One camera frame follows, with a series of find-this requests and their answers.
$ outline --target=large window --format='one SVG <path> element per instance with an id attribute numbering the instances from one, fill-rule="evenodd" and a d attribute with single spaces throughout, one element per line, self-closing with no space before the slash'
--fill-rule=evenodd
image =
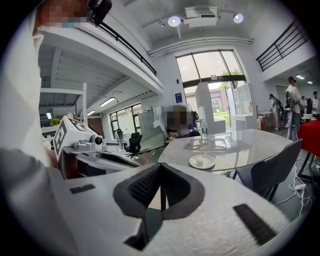
<path id="1" fill-rule="evenodd" d="M 200 82 L 245 81 L 244 72 L 233 50 L 190 53 L 176 58 L 184 88 Z"/>
<path id="2" fill-rule="evenodd" d="M 117 138 L 117 129 L 124 134 L 140 132 L 138 114 L 142 112 L 141 104 L 133 105 L 110 114 L 113 138 Z"/>
<path id="3" fill-rule="evenodd" d="M 252 112 L 249 93 L 234 96 L 234 91 L 244 90 L 246 77 L 233 50 L 191 53 L 176 60 L 185 99 L 193 111 L 199 112 L 195 95 L 198 84 L 207 82 L 214 121 L 225 120 L 226 131 L 231 129 L 231 116 Z"/>

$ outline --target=white wall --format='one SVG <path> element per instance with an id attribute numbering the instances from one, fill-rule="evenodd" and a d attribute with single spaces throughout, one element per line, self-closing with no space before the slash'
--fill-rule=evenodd
<path id="1" fill-rule="evenodd" d="M 318 92 L 318 97 L 320 96 L 320 85 L 318 84 L 297 84 L 296 87 L 301 97 L 304 96 L 306 98 L 313 98 L 314 92 Z"/>
<path id="2" fill-rule="evenodd" d="M 114 139 L 114 136 L 112 134 L 110 115 L 103 114 L 101 117 L 101 121 L 102 121 L 102 129 L 104 133 L 105 142 L 110 144 L 117 143 L 117 140 Z"/>
<path id="3" fill-rule="evenodd" d="M 152 43 L 121 2 L 112 2 L 112 8 L 103 22 L 119 33 L 150 63 L 148 52 L 152 49 Z"/>
<path id="4" fill-rule="evenodd" d="M 155 95 L 141 100 L 142 111 L 152 107 L 176 105 L 175 94 L 182 93 L 182 103 L 186 98 L 179 67 L 174 54 L 162 55 L 152 58 L 153 67 L 157 71 L 156 76 L 163 86 L 163 95 Z"/>
<path id="5" fill-rule="evenodd" d="M 270 0 L 250 35 L 253 38 L 252 51 L 254 58 L 258 58 L 286 30 L 294 19 L 293 14 L 281 1 Z M 262 80 L 269 80 L 314 57 L 316 54 L 313 44 L 308 41 L 276 64 L 267 68 L 261 74 Z"/>
<path id="6" fill-rule="evenodd" d="M 252 104 L 258 105 L 258 111 L 269 110 L 269 94 L 274 94 L 275 86 L 266 84 L 262 79 L 261 68 L 254 57 L 252 45 L 225 43 L 223 46 L 214 43 L 208 43 L 200 46 L 191 46 L 183 51 L 176 51 L 171 54 L 153 57 L 153 64 L 158 71 L 157 77 L 163 84 L 163 95 L 154 96 L 141 101 L 142 109 L 148 110 L 150 106 L 168 106 L 175 104 L 175 93 L 181 92 L 183 103 L 185 104 L 184 90 L 181 83 L 180 72 L 176 61 L 177 56 L 212 50 L 234 50 L 239 58 L 240 64 L 244 69 L 244 75 L 247 82 L 251 83 L 250 94 Z"/>
<path id="7" fill-rule="evenodd" d="M 290 25 L 294 16 L 279 0 L 269 0 L 263 9 L 250 37 L 253 41 L 253 53 L 261 55 Z"/>

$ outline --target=black vent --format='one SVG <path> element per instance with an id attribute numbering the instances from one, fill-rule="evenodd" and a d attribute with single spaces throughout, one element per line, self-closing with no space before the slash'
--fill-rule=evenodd
<path id="1" fill-rule="evenodd" d="M 155 169 L 129 186 L 130 195 L 145 208 L 151 203 L 159 189 L 160 181 L 157 176 L 158 169 Z"/>

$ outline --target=ceiling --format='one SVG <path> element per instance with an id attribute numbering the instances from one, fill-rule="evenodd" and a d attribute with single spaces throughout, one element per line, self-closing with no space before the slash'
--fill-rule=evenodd
<path id="1" fill-rule="evenodd" d="M 82 96 L 78 94 L 59 93 L 59 89 L 83 90 L 87 83 L 87 109 L 97 102 L 115 97 L 116 102 L 94 109 L 96 113 L 107 110 L 115 104 L 119 105 L 140 95 L 150 93 L 144 85 L 136 82 L 114 68 L 102 64 L 80 53 L 42 44 L 39 49 L 38 63 L 40 67 L 41 87 L 55 89 L 58 93 L 41 93 L 39 113 L 41 125 L 48 122 L 46 112 L 62 116 L 77 102 L 78 114 L 82 110 Z"/>
<path id="2" fill-rule="evenodd" d="M 121 0 L 126 10 L 137 22 L 153 45 L 160 41 L 175 38 L 179 40 L 177 29 L 168 25 L 168 18 L 179 16 L 186 18 L 185 7 L 213 6 L 218 7 L 221 18 L 216 26 L 189 28 L 186 24 L 179 25 L 181 39 L 188 34 L 199 37 L 217 36 L 229 32 L 229 35 L 249 37 L 259 20 L 266 0 Z M 234 14 L 241 13 L 244 20 L 241 24 L 233 21 Z"/>
<path id="3" fill-rule="evenodd" d="M 277 75 L 276 79 L 284 80 L 284 84 L 287 84 L 288 77 L 296 77 L 296 75 L 301 75 L 305 77 L 304 80 L 296 79 L 298 85 L 308 85 L 308 81 L 312 81 L 313 85 L 320 86 L 320 66 L 317 57 L 312 57 L 299 65 L 288 69 L 287 71 Z"/>

